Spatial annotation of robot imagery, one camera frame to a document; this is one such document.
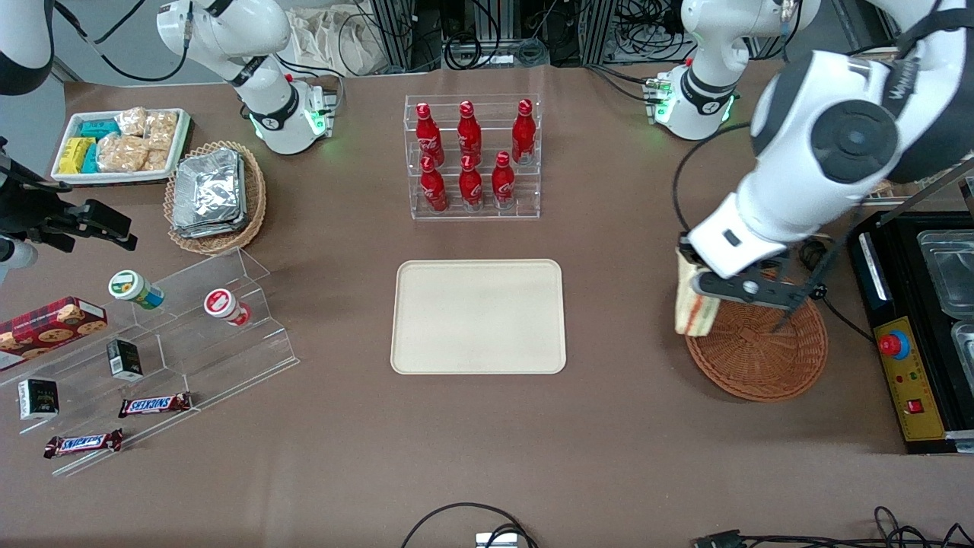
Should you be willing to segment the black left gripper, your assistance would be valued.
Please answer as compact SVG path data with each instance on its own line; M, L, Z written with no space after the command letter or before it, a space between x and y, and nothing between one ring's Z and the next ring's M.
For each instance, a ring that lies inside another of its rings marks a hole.
M773 333L782 330L808 301L820 301L828 292L825 283L794 284L787 277L787 263L755 263L730 278L721 278L708 269L688 236L679 236L677 256L678 275L681 279L693 277L696 294L720 301L784 309L772 328Z

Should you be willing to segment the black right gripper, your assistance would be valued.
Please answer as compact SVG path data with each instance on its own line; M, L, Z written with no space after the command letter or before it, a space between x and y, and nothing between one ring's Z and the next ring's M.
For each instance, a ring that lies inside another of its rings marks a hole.
M62 216L68 218L66 231L82 238L96 238L118 245L128 252L137 247L131 233L132 219L98 200L71 205L60 194L71 192L68 183L52 183L11 158L1 139L1 221L3 235L31 241L71 253L75 239L62 233Z

